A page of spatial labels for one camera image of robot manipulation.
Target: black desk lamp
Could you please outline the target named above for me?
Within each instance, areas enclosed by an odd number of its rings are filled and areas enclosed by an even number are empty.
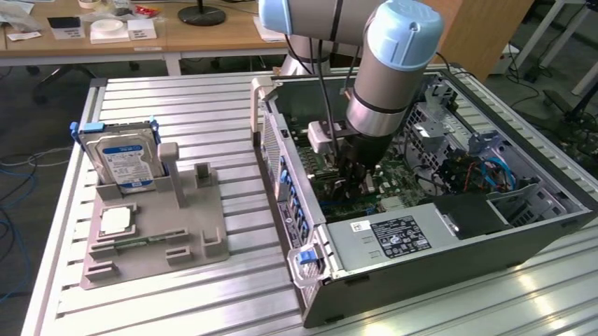
[[[197,0],[197,5],[178,10],[178,19],[193,26],[215,26],[224,22],[223,10],[204,6],[204,0]]]

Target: white sticker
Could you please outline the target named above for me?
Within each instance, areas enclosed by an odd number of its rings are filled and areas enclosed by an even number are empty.
[[[6,36],[10,39],[10,41],[18,41],[32,39],[33,37],[40,37],[41,34],[37,31],[34,31],[33,33],[8,34]]]
[[[150,184],[149,164],[142,161],[140,145],[104,148],[101,150],[116,184],[124,188],[137,188]]]
[[[134,47],[134,51],[160,51],[161,47]]]
[[[351,223],[351,229],[353,229],[353,232],[371,230],[369,221],[361,220],[360,222],[352,222]]]

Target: table leg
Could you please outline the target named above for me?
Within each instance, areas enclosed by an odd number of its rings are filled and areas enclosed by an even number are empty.
[[[556,43],[551,47],[550,52],[546,54],[546,57],[542,59],[540,66],[543,68],[548,67],[548,64],[554,60],[554,57],[558,55],[562,47],[567,43],[568,38],[571,37],[571,35],[575,32],[575,30],[578,30],[578,27],[579,27],[580,23],[583,22],[583,20],[586,19],[587,14],[590,14],[590,9],[584,8],[580,11],[580,13],[578,14],[576,18],[572,20],[572,22],[568,25],[568,27],[564,30],[564,32],[562,33],[562,35],[559,37],[559,40],[556,41]]]
[[[554,3],[554,5],[552,5],[552,7],[550,9],[550,12],[546,14],[546,17],[542,20],[540,25],[535,29],[534,35],[531,35],[530,41],[524,45],[523,50],[522,50],[522,52],[519,53],[519,56],[515,59],[515,65],[516,65],[518,68],[520,68],[524,59],[530,55],[531,50],[534,49],[538,41],[540,40],[540,37],[542,37],[543,33],[546,32],[546,30],[548,29],[550,23],[552,23],[554,18],[559,14],[559,11],[560,11],[563,6],[564,6],[564,1],[563,0],[556,0],[556,2]]]
[[[180,76],[180,53],[169,52],[164,54],[164,61],[166,62],[168,76]]]
[[[575,96],[580,96],[596,78],[598,78],[598,62],[594,64],[587,75],[580,79],[580,82],[578,86],[575,86],[575,88],[572,89],[571,93]]]

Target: aluminum workbench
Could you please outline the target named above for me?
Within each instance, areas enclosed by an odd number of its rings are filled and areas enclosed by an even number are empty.
[[[82,290],[96,174],[78,146],[70,156],[24,335],[544,335],[598,331],[598,225],[560,238],[523,265],[304,329],[253,149],[249,81],[269,73],[114,79],[88,92],[82,122],[154,116],[162,141],[180,145],[180,169],[219,170],[228,247],[221,263]],[[468,88],[582,188],[598,182],[511,112],[481,84]],[[492,127],[475,109],[459,114]]]

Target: hard drive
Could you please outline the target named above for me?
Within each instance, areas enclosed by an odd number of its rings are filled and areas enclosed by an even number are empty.
[[[160,137],[154,120],[124,125],[86,123],[76,140],[102,184],[117,184],[122,194],[154,189],[153,179],[165,175],[157,159]]]

